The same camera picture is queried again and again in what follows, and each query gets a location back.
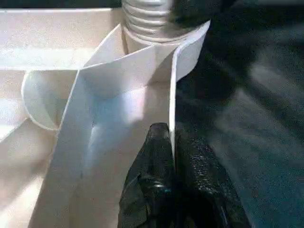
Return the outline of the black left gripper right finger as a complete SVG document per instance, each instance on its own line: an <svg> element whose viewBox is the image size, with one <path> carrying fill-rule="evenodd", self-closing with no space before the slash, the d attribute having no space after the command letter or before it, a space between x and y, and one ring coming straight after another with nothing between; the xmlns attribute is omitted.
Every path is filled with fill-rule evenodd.
<svg viewBox="0 0 304 228"><path fill-rule="evenodd" d="M235 187L204 138L177 133L180 223L185 228L249 228Z"/></svg>

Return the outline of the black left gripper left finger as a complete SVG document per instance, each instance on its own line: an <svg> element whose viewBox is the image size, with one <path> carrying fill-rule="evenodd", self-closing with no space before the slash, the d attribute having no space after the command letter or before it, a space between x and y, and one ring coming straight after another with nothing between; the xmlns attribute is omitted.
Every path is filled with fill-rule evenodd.
<svg viewBox="0 0 304 228"><path fill-rule="evenodd" d="M150 126L126 175L119 201L120 228L172 228L175 217L175 168L169 128Z"/></svg>

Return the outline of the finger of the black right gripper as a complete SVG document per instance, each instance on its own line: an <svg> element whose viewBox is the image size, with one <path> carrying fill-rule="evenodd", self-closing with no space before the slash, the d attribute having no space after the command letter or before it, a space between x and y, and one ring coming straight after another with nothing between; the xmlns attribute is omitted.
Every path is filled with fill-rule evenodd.
<svg viewBox="0 0 304 228"><path fill-rule="evenodd" d="M179 28L193 28L209 21L233 4L234 0L175 0L170 22Z"/></svg>

